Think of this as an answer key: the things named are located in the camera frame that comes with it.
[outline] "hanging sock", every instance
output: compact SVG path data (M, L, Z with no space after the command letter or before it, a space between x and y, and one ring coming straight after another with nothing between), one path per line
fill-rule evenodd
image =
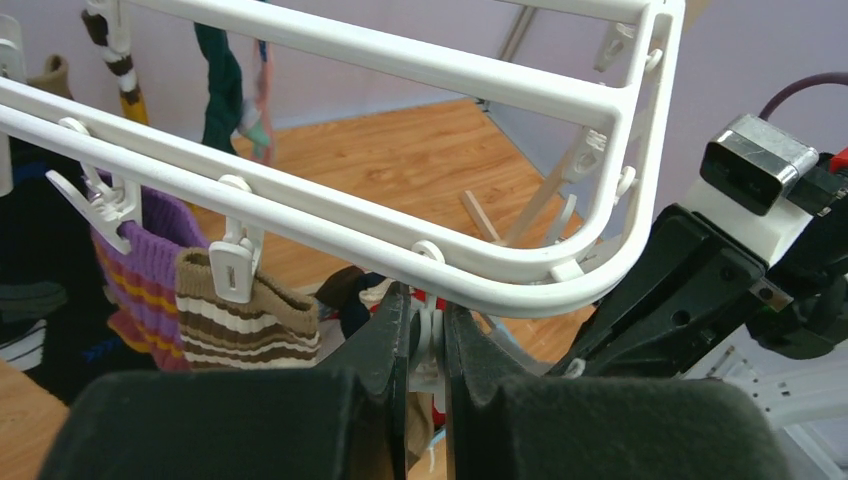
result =
M209 104L202 143L235 155L230 136L242 116L241 68L230 51L227 32L195 23L194 33L200 52L209 62Z
M315 300L327 307L340 310L351 294L358 292L356 283L365 271L356 265L350 265L330 275L315 292Z
M44 73L30 77L27 84L53 95L73 100L68 87L68 61L60 55L50 55L44 62Z
M147 187L141 195L143 226L125 222L119 228L132 246L128 254L91 231L107 285L121 307L108 324L133 350L149 353L161 370L188 370L177 320L174 265L187 247L207 248L209 242L182 202Z
M113 310L102 296L65 306L5 346L3 356L16 358L12 365L66 405L102 375L155 369L149 355L133 351L106 326Z
M144 97L138 84L138 76L133 67L132 56L129 52L116 52L109 48L107 41L109 26L106 19L100 15L91 15L87 11L82 12L82 21L88 30L88 36L95 45L100 47L100 55L112 75L118 78L118 87L121 94L121 110L124 117L148 125L147 108L144 105Z
M250 159L270 165L274 160L274 131L271 127L268 103L274 77L274 60L267 42L254 42L253 68L256 96L244 102L239 133L253 143Z
M252 296L219 298L209 253L184 250L176 260L180 335L193 370L304 368L315 365L321 337L312 299L256 272Z

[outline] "brown striped sock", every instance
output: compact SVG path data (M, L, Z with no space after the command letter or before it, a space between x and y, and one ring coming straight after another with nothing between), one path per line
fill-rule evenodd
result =
M183 251L176 267L180 336L192 369L315 365L321 342L318 308L310 297L260 271L249 303L222 300L202 248Z

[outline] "drying rack frame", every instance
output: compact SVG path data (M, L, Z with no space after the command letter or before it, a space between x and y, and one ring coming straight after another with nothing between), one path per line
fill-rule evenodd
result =
M120 0L127 1L604 132L608 142L589 214L575 235L553 246L494 245L2 78L0 131L494 315L538 318L585 306L611 290L644 248L683 24L682 0L511 2L635 24L628 73L618 88L262 2ZM649 48L661 49L663 56L646 76ZM610 219L645 79L655 88L645 108L647 126L634 165L638 184L621 245L606 262L584 271L578 261ZM91 137L56 124L68 117L82 122ZM253 193L219 184L224 174L242 177ZM435 244L445 263L413 253L412 246L422 240Z

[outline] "white plastic clothespin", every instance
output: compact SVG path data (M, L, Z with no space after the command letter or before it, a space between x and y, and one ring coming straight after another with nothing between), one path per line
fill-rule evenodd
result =
M412 246L412 251L445 263L445 256L433 242L421 240ZM410 359L409 390L433 394L436 410L445 413L445 376L439 371L436 352L444 341L443 312L436 308L436 296L426 294L424 305L418 309L421 334L418 348Z
M86 11L106 19L106 43L110 50L120 55L130 53L129 17L120 0L87 0Z
M250 186L239 176L224 175L218 181L251 192ZM232 217L227 217L226 228L224 239L209 246L215 294L230 302L247 303L262 259L265 231L252 225L242 225L240 220Z
M0 76L26 82L21 25L8 15L0 15ZM0 132L0 197L11 193L14 185L9 136Z
M63 118L59 125L89 136L85 125L73 118ZM83 163L82 170L86 185L94 193L91 201L55 170L50 170L45 176L109 245L124 255L130 253L130 243L118 235L118 227L127 221L141 225L141 186L112 175L110 187L94 167Z

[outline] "white metal bar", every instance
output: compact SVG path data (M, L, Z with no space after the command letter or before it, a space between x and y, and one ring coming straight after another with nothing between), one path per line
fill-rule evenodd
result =
M609 265L567 284L514 285L495 282L255 193L238 191L186 169L2 105L0 131L222 215L239 218L245 223L380 272L481 313L514 318L558 315L594 301L617 282L617 277L609 271ZM240 167L253 164L248 160L233 158L231 173L238 174Z
M252 0L124 0L476 98L600 127L625 92Z
M165 11L176 10L186 14L201 12L206 17L191 18L199 21L206 18L210 24L227 29L231 29L228 22L232 22L236 27L232 28L233 30L249 32L251 36L262 38L255 30L259 28L266 34L272 34L265 37L270 41L285 44L280 40L290 40L289 43L306 47L303 48L306 51L330 53L335 55L332 58L347 59L378 70L382 67L383 71L390 73L414 74L420 70L423 77L430 78L428 75L432 74L437 82L471 82L475 85L482 84L483 90L504 87L512 93L528 93L535 100L559 100L562 105L573 107L569 103L570 100L562 100L570 98L568 95L574 96L574 92L557 96L561 92L551 91L551 85L539 86L532 81L521 83L522 80L514 76L522 70L498 70L498 67L495 67L494 71L487 72L488 76L480 77L474 71L476 67L482 65L488 68L494 64L484 62L464 65L464 59L471 59L472 63L476 60L463 56L461 52L452 56L451 52L454 51L450 49L429 49L433 46L422 47L423 50L417 52L400 53L396 48L382 46L380 42L395 42L395 46L411 47L419 46L420 42L404 44L403 41L409 40L338 22L327 23L324 19L309 15L291 16L292 12L279 7L264 10L262 8L268 6L259 2L233 2L238 3L240 7L239 11L232 11L232 4L221 0L130 1L148 6L156 4L163 6ZM250 11L247 16L241 15L241 11L245 9ZM268 20L258 16L257 12L283 12L280 15L282 20ZM222 20L225 23L223 25L215 20L218 17L229 18L228 15L234 17ZM639 159L642 176L639 188L631 198L630 217L634 220L622 236L621 248L607 262L579 278L554 284L515 285L548 279L551 270L564 263L573 262L576 256L595 242L608 221L624 147L631 130L636 95L641 88L644 58L639 58L639 55L634 56L631 63L627 85L609 90L617 92L617 98L613 101L616 104L616 113L605 125L609 128L610 124L613 124L608 143L608 147L612 147L607 150L592 214L575 236L558 245L539 249L518 250L483 242L5 79L0 79L0 104L11 109L0 108L4 113L0 124L4 126L3 130L15 133L16 136L32 143L193 203L208 206L223 214L238 216L249 223L265 227L268 231L362 264L469 308L518 318L549 316L582 307L606 294L632 267L647 241L682 27L682 1L655 1L651 3L650 8L642 12L637 40L641 47L637 51L647 50L647 42L657 16L663 17L666 29L662 44L664 57L657 75L658 87L648 107L650 110L647 121L650 133L642 143ZM313 23L305 27L292 24L296 19ZM341 33L334 31L337 26L341 26ZM330 33L316 29L327 29ZM355 38L356 35L362 35L363 39ZM346 46L347 41L352 42L352 46ZM450 58L445 60L438 57L443 53ZM495 64L505 64L487 60ZM506 82L499 79L499 73L504 72L510 77ZM570 80L563 85L583 85L580 82L574 84ZM607 90L594 90L594 94L601 91ZM604 111L610 105L609 101L597 103L597 100L587 99L587 104L595 102L587 108ZM50 123L64 117L82 121L96 138L76 138L74 135L77 134ZM238 192L234 193L230 189L228 196L216 196L218 194L214 189L210 190L209 182L217 185L217 179L227 173L244 178L254 194L244 197L236 195ZM410 246L419 240L435 243L444 253L447 265L428 261L410 252Z
M517 5L574 13L615 22L636 23L651 0L501 0Z
M518 47L521 46L521 41L524 40L527 29L533 23L533 18L536 16L537 10L533 7L521 7L503 46L501 46L500 52L498 52L498 60L512 62L512 59L515 58L515 53L518 51Z

